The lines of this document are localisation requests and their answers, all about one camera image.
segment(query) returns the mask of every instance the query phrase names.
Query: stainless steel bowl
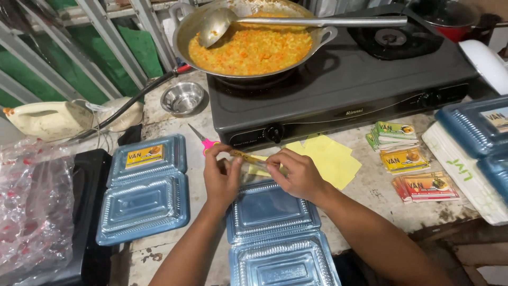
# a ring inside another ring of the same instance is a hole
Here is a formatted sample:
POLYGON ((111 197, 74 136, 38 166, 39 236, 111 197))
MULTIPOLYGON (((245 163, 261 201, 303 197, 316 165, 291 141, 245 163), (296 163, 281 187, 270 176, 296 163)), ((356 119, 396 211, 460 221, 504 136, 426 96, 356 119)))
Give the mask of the stainless steel bowl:
POLYGON ((205 91, 201 85, 192 81, 182 81, 168 87, 162 93, 162 108, 173 115, 189 114, 199 106, 205 91))

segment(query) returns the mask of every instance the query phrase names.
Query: countertop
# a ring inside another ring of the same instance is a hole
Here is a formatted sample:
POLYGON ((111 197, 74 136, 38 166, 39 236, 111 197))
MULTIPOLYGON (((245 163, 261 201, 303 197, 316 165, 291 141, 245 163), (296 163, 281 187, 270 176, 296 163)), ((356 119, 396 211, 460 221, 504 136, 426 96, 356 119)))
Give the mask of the countertop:
MULTIPOLYGON (((160 106, 162 92, 168 86, 186 80, 195 81, 205 90, 208 90, 205 73, 192 71, 164 83, 147 94, 145 96, 142 140, 154 139, 174 133, 180 133, 185 136, 188 164, 186 174, 189 179, 191 219, 186 227, 139 239, 131 243, 130 252, 132 253, 132 260, 129 273, 129 285, 131 286, 148 285, 162 260, 183 236, 206 202, 206 190, 203 180, 205 166, 202 154, 203 145, 188 127, 187 123, 192 124, 206 138, 212 141, 218 140, 218 135, 213 129, 209 100, 204 100, 199 110, 200 113, 179 118, 165 112, 160 106)), ((421 137, 422 133, 427 130, 433 121, 434 116, 430 112, 428 114, 400 118, 393 122, 413 124, 418 136, 421 137)), ((353 150, 351 155, 363 165, 356 174, 356 177, 342 190, 344 194, 374 210, 406 233, 412 233, 428 226, 480 217, 472 204, 460 191, 458 191, 460 195, 460 200, 458 201, 403 204, 391 185, 394 176, 386 173, 379 155, 371 149, 365 139, 365 134, 370 132, 370 128, 371 125, 342 132, 331 131, 326 133, 330 138, 351 148, 353 150)), ((421 144, 422 154, 431 164, 431 170, 428 171, 442 170, 442 166, 422 141, 421 144)), ((269 156, 278 150, 280 150, 279 147, 271 147, 256 151, 253 154, 269 156)), ((244 181, 255 179, 258 178, 252 175, 244 175, 243 177, 244 181)), ((322 223, 321 231, 326 234, 332 254, 339 254, 349 249, 348 243, 332 221, 321 210, 319 210, 319 214, 322 223)), ((229 283, 229 249, 230 245, 227 242, 226 233, 224 233, 215 252, 206 285, 227 285, 229 283)))

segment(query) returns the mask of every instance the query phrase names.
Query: white plastic jug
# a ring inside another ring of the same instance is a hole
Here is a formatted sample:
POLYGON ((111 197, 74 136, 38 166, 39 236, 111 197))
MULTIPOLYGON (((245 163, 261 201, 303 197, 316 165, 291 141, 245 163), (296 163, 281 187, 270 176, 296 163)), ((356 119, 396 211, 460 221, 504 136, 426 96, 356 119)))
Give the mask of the white plastic jug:
POLYGON ((92 127, 93 114, 69 101, 39 102, 4 108, 7 118, 26 135, 53 141, 75 136, 92 127))

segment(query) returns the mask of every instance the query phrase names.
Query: stacked containers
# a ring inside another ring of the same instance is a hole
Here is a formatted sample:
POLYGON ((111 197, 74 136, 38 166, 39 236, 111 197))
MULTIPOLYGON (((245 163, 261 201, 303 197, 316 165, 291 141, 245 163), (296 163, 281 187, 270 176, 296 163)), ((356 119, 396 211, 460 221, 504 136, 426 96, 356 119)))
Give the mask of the stacked containers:
POLYGON ((508 204, 508 97, 448 105, 436 118, 508 204))
POLYGON ((114 245, 185 226, 189 221, 185 138, 161 137, 113 155, 96 236, 114 245))
POLYGON ((316 207, 272 180, 240 188, 227 217, 231 286, 340 286, 316 207))

